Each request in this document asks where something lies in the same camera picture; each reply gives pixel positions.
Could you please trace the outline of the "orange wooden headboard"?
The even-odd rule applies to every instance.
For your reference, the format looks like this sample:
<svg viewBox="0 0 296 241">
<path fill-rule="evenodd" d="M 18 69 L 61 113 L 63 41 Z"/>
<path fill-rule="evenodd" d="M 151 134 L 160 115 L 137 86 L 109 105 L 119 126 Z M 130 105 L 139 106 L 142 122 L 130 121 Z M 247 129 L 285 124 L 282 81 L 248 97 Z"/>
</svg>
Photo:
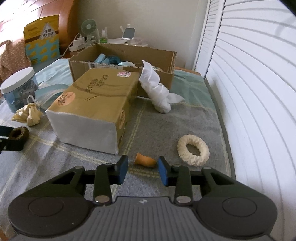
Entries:
<svg viewBox="0 0 296 241">
<path fill-rule="evenodd" d="M 76 34 L 79 1 L 76 0 L 29 0 L 1 1 L 1 42 L 22 39 L 24 27 L 47 16 L 59 16 L 59 46 L 63 54 Z"/>
</svg>

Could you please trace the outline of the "brown dotted cloth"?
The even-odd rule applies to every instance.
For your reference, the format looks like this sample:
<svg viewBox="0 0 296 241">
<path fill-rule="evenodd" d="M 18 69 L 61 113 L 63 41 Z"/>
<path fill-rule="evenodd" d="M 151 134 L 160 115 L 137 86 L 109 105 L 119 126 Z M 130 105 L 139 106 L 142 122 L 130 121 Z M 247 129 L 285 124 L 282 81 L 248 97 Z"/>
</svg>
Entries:
<svg viewBox="0 0 296 241">
<path fill-rule="evenodd" d="M 31 65 L 23 39 L 1 43 L 1 83 L 14 73 Z"/>
</svg>

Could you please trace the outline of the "yellow blue snack bag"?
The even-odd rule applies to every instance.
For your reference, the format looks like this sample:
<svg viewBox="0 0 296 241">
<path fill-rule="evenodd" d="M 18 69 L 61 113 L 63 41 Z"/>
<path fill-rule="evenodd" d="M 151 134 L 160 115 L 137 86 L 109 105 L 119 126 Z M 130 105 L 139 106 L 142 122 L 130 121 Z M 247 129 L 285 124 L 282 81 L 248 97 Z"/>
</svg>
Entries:
<svg viewBox="0 0 296 241">
<path fill-rule="evenodd" d="M 59 16 L 47 16 L 27 24 L 23 39 L 32 65 L 59 57 Z"/>
</svg>

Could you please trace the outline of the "white cloth bundle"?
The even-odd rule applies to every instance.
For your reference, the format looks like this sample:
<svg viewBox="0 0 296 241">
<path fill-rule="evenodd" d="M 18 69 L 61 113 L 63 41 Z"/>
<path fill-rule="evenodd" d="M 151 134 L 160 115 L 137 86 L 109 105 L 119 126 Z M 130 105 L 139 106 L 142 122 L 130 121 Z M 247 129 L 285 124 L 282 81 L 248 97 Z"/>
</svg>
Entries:
<svg viewBox="0 0 296 241">
<path fill-rule="evenodd" d="M 139 78 L 140 85 L 159 113 L 168 113 L 171 110 L 171 104 L 177 104 L 185 100 L 184 97 L 178 94 L 170 93 L 160 83 L 160 77 L 150 63 L 144 60 L 142 63 L 144 67 Z"/>
</svg>

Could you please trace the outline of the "small green desk fan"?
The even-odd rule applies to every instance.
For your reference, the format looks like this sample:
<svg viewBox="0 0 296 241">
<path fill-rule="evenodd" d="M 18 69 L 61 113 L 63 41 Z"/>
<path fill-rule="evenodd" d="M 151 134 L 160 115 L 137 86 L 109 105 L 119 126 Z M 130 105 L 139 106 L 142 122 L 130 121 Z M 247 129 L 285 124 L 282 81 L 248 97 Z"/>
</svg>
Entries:
<svg viewBox="0 0 296 241">
<path fill-rule="evenodd" d="M 93 19 L 85 20 L 81 25 L 81 31 L 86 36 L 86 45 L 92 45 L 98 40 L 97 23 Z"/>
</svg>

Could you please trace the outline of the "brown fuzzy scrunchie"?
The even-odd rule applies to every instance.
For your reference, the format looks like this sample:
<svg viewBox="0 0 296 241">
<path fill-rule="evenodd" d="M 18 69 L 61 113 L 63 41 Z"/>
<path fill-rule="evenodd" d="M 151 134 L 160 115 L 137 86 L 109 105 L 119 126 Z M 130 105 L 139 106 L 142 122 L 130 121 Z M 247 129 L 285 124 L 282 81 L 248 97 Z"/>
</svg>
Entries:
<svg viewBox="0 0 296 241">
<path fill-rule="evenodd" d="M 12 132 L 9 134 L 9 140 L 26 142 L 28 138 L 29 130 L 24 126 L 14 128 Z"/>
</svg>

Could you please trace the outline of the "packaged blue face mask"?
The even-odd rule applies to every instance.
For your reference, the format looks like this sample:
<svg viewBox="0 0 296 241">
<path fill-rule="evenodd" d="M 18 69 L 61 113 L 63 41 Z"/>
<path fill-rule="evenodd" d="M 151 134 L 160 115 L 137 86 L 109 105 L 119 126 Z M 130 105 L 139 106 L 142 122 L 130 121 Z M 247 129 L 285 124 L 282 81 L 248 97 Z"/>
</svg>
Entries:
<svg viewBox="0 0 296 241">
<path fill-rule="evenodd" d="M 35 103 L 39 110 L 45 112 L 68 87 L 66 84 L 53 84 L 37 89 L 27 97 L 27 104 Z"/>
</svg>

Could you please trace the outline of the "small orange soft toy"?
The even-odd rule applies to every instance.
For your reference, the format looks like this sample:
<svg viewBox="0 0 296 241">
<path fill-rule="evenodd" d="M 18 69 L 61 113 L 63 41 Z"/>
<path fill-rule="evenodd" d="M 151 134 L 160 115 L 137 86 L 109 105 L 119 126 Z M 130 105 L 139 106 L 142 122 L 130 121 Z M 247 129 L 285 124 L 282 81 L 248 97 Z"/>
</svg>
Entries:
<svg viewBox="0 0 296 241">
<path fill-rule="evenodd" d="M 148 156 L 144 156 L 141 153 L 137 153 L 134 161 L 135 165 L 140 165 L 147 168 L 154 168 L 156 166 L 156 163 L 157 162 L 155 159 Z"/>
</svg>

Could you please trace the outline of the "white power strip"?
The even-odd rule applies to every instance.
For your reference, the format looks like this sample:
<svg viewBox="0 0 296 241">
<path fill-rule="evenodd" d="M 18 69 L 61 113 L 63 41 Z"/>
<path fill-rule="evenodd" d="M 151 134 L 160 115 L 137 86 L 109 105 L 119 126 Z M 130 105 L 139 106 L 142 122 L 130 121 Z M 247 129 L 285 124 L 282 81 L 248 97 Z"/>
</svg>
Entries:
<svg viewBox="0 0 296 241">
<path fill-rule="evenodd" d="M 77 39 L 75 39 L 73 41 L 73 43 L 71 44 L 71 46 L 69 47 L 69 51 L 76 52 L 76 51 L 81 50 L 83 48 L 85 48 L 85 39 L 80 34 L 79 37 Z"/>
</svg>

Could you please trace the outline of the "wooden nightstand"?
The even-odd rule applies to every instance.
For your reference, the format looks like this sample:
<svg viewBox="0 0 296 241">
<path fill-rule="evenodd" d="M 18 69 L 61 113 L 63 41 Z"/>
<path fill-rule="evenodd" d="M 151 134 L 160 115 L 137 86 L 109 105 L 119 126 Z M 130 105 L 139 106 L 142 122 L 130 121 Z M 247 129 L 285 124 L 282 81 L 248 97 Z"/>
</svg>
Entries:
<svg viewBox="0 0 296 241">
<path fill-rule="evenodd" d="M 64 52 L 64 54 L 62 55 L 62 58 L 71 58 L 72 56 L 75 56 L 77 55 L 78 53 L 80 52 L 79 51 L 69 51 L 69 49 L 67 51 Z"/>
</svg>

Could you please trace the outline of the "green small bottle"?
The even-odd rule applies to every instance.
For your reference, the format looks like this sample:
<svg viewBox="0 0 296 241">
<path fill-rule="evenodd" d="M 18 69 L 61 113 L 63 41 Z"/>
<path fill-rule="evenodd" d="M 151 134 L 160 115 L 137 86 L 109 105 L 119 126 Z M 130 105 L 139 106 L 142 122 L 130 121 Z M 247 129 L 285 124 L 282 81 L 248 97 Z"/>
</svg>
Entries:
<svg viewBox="0 0 296 241">
<path fill-rule="evenodd" d="M 101 36 L 100 36 L 100 43 L 107 43 L 108 42 L 108 32 L 107 32 L 107 27 L 102 29 L 101 31 Z"/>
</svg>

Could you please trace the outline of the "cream satin scrunchie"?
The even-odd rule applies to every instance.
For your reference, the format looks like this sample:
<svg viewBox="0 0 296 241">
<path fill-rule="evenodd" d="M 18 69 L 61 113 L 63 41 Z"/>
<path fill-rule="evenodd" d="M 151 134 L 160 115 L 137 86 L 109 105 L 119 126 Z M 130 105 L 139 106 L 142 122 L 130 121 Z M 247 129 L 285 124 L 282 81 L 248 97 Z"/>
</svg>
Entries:
<svg viewBox="0 0 296 241">
<path fill-rule="evenodd" d="M 38 109 L 35 103 L 29 103 L 18 109 L 11 120 L 25 123 L 27 126 L 35 126 L 40 122 L 42 115 L 43 113 Z"/>
</svg>

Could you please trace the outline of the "gold tissue pack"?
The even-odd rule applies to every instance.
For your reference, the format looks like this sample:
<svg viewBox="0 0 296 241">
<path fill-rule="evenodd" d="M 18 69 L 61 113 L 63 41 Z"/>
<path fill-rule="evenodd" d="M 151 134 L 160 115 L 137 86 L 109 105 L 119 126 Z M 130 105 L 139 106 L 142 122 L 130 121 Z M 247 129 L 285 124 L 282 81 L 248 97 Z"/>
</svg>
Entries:
<svg viewBox="0 0 296 241">
<path fill-rule="evenodd" d="M 57 138 L 77 147 L 118 154 L 139 73 L 93 68 L 46 110 Z"/>
</svg>

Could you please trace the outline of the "white lid plastic jar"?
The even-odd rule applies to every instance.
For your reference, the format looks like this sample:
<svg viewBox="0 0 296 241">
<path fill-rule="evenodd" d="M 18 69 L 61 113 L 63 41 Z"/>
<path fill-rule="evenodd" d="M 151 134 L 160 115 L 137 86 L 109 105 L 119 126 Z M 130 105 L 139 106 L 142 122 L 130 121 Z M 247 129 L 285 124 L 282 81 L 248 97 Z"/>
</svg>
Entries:
<svg viewBox="0 0 296 241">
<path fill-rule="evenodd" d="M 32 67 L 19 70 L 1 84 L 1 93 L 4 96 L 12 113 L 27 104 L 27 98 L 38 90 L 35 71 Z"/>
</svg>

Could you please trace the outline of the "blue grey bed blanket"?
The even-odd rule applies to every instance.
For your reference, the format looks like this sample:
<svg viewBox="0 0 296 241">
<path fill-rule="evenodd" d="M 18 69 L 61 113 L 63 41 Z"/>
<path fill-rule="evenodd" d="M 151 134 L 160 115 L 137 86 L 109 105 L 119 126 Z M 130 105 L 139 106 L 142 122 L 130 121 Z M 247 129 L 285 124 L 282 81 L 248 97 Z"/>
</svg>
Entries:
<svg viewBox="0 0 296 241">
<path fill-rule="evenodd" d="M 180 137 L 191 134 L 202 138 L 210 151 L 207 166 L 231 175 L 230 162 L 218 114 L 201 76 L 176 70 L 171 91 L 184 101 L 158 113 L 151 101 L 137 98 L 131 108 L 119 154 L 133 162 L 137 153 L 152 158 L 164 156 L 180 164 L 177 153 Z M 19 194 L 75 166 L 95 169 L 114 163 L 118 156 L 60 142 L 46 116 L 29 129 L 30 136 L 20 152 L 1 153 L 1 213 Z"/>
</svg>

